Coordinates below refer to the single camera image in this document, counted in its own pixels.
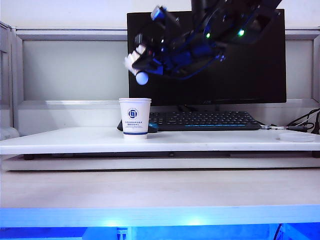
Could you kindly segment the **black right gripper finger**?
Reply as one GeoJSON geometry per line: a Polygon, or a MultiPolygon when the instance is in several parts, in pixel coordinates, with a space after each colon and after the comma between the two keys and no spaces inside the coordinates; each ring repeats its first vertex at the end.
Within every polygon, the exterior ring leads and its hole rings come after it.
{"type": "Polygon", "coordinates": [[[151,50],[153,53],[164,52],[163,36],[148,36],[143,33],[138,33],[134,37],[134,50],[137,53],[144,53],[146,50],[151,50]]]}
{"type": "Polygon", "coordinates": [[[132,64],[132,67],[139,72],[163,75],[163,64],[152,55],[140,55],[140,57],[132,64]]]}

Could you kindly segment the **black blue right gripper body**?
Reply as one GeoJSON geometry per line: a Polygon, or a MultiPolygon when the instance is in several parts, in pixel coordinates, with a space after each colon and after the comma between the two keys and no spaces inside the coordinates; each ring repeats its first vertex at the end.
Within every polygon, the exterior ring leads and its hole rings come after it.
{"type": "Polygon", "coordinates": [[[153,23],[149,25],[149,72],[159,76],[194,76],[202,70],[197,54],[202,47],[202,32],[196,27],[175,28],[153,23]]]}

